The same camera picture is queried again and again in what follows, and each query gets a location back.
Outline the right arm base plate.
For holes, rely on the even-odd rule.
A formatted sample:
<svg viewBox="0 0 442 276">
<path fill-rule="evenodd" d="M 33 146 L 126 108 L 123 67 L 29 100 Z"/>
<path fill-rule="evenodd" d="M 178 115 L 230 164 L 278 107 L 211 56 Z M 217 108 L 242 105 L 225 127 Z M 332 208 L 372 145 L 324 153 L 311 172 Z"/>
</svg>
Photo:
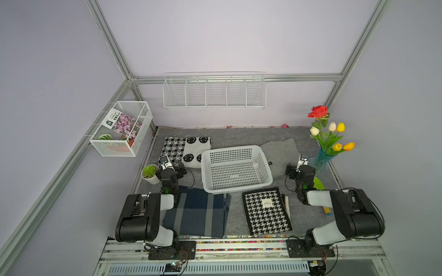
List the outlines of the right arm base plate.
<svg viewBox="0 0 442 276">
<path fill-rule="evenodd" d="M 286 240 L 287 251 L 290 258 L 316 258 L 326 259 L 336 256 L 332 246 L 307 246 L 304 240 Z"/>
</svg>

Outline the navy grey plaid scarf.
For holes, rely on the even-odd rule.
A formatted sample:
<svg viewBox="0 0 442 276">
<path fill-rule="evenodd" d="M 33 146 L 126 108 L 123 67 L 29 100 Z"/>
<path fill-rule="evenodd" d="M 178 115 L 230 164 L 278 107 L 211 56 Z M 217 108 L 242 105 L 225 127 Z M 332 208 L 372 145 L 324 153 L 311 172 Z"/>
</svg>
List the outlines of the navy grey plaid scarf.
<svg viewBox="0 0 442 276">
<path fill-rule="evenodd" d="M 231 196 L 184 186 L 179 191 L 177 207 L 166 211 L 163 226 L 178 235 L 223 238 Z"/>
</svg>

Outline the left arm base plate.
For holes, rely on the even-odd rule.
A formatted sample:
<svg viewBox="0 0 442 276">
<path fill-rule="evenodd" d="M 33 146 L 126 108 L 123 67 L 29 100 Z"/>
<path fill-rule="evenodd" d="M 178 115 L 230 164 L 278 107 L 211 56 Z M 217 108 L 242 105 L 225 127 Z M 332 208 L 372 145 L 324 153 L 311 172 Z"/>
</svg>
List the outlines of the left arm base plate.
<svg viewBox="0 0 442 276">
<path fill-rule="evenodd" d="M 148 259 L 151 261 L 193 260 L 196 256 L 195 241 L 179 241 L 170 247 L 152 248 Z"/>
</svg>

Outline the black white houndstooth scarf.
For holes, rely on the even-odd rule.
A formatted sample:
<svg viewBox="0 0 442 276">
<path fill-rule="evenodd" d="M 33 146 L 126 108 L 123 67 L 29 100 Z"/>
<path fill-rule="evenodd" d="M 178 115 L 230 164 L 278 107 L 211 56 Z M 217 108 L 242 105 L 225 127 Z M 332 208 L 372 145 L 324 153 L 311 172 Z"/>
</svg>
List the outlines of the black white houndstooth scarf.
<svg viewBox="0 0 442 276">
<path fill-rule="evenodd" d="M 250 235 L 293 230 L 278 187 L 245 192 L 242 194 L 242 200 Z"/>
</svg>

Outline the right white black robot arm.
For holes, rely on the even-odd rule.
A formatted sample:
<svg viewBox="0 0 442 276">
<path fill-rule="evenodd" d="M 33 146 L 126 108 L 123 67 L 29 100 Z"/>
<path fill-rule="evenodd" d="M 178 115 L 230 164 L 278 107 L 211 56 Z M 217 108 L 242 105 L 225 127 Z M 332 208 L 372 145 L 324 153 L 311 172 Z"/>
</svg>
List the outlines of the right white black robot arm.
<svg viewBox="0 0 442 276">
<path fill-rule="evenodd" d="M 385 219 L 361 189 L 319 190 L 314 187 L 315 168 L 288 164 L 286 176 L 296 184 L 294 192 L 303 205 L 327 207 L 335 221 L 310 229 L 305 235 L 307 248 L 328 246 L 353 238 L 377 239 L 386 228 Z"/>
</svg>

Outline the white plastic perforated basket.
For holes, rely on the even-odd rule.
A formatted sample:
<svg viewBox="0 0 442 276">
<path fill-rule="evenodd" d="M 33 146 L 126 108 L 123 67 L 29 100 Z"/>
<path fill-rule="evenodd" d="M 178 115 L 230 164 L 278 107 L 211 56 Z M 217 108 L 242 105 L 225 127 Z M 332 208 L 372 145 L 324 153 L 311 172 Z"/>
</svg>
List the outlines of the white plastic perforated basket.
<svg viewBox="0 0 442 276">
<path fill-rule="evenodd" d="M 256 145 L 203 152 L 201 178 L 203 189 L 211 194 L 243 192 L 273 182 L 266 156 Z"/>
</svg>

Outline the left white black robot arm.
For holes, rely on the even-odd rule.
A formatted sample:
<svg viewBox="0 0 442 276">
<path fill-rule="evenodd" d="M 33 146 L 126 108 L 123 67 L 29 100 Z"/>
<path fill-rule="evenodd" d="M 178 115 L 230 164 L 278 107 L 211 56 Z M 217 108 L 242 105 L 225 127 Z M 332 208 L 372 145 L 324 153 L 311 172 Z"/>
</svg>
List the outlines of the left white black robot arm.
<svg viewBox="0 0 442 276">
<path fill-rule="evenodd" d="M 162 211 L 178 206 L 180 192 L 178 179 L 186 174 L 183 164 L 159 171 L 162 190 L 159 193 L 130 194 L 127 196 L 115 229 L 115 239 L 119 242 L 134 243 L 144 241 L 150 247 L 177 247 L 176 231 L 165 228 L 160 223 Z"/>
</svg>

